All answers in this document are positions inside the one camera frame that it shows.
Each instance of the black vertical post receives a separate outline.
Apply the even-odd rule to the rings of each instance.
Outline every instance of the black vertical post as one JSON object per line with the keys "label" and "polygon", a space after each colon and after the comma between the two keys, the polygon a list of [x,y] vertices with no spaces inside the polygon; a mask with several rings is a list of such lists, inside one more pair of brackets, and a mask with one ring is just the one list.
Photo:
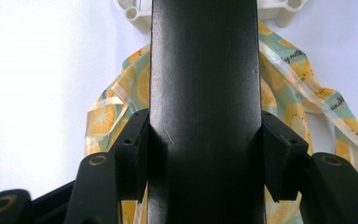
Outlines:
{"label": "black vertical post", "polygon": [[149,223],[264,223],[256,1],[154,0]]}

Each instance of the crumpled plastic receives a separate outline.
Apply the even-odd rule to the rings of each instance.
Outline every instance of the crumpled plastic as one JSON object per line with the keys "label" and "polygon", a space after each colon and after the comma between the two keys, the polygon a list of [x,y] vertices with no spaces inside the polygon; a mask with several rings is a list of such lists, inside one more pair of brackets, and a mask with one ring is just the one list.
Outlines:
{"label": "crumpled plastic", "polygon": [[[358,121],[343,96],[321,86],[306,53],[258,23],[262,109],[274,114],[309,143],[313,153],[307,113],[325,114],[335,125],[335,153],[358,172]],[[148,108],[150,46],[133,53],[121,75],[110,84],[87,115],[86,155],[108,151],[131,114]],[[266,189],[267,223],[302,223],[301,195],[293,202],[273,202]],[[146,223],[144,203],[122,202],[124,223]]]}

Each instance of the white plastic part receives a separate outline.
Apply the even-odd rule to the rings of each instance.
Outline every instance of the white plastic part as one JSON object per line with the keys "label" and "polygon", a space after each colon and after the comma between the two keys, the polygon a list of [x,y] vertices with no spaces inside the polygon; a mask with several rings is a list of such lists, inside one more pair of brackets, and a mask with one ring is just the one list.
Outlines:
{"label": "white plastic part", "polygon": [[[126,19],[142,34],[150,32],[152,0],[113,0]],[[257,0],[258,19],[287,26],[308,0]]]}

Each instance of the white background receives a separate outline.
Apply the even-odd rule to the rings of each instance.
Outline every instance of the white background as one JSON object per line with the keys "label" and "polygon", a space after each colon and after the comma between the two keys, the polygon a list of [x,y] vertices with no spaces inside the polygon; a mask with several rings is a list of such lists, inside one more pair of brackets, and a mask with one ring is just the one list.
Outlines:
{"label": "white background", "polygon": [[[268,25],[358,118],[358,1],[309,0],[288,27]],[[76,178],[90,106],[149,41],[110,0],[0,0],[0,191],[36,198]],[[325,122],[311,118],[315,146],[328,151]]]}

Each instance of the round hole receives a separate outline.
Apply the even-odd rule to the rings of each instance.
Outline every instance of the round hole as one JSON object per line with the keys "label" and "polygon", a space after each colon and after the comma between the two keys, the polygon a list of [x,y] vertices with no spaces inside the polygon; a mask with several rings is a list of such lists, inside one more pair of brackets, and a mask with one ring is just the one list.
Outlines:
{"label": "round hole", "polygon": [[132,143],[132,139],[127,138],[126,140],[124,140],[124,143],[125,143],[125,144],[131,144],[131,143]]}
{"label": "round hole", "polygon": [[138,15],[138,9],[136,7],[129,7],[126,11],[126,17],[128,20],[133,20]]}
{"label": "round hole", "polygon": [[82,222],[82,224],[100,224],[101,219],[99,217],[89,217]]}
{"label": "round hole", "polygon": [[102,163],[104,163],[106,161],[106,157],[105,156],[94,156],[93,158],[89,159],[89,164],[90,165],[101,165]]}
{"label": "round hole", "polygon": [[0,213],[8,209],[14,202],[16,202],[17,195],[9,194],[0,197]]}
{"label": "round hole", "polygon": [[299,9],[302,5],[302,0],[287,0],[287,6],[289,6],[291,9]]}
{"label": "round hole", "polygon": [[329,165],[340,166],[342,162],[332,156],[322,156],[322,161]]}

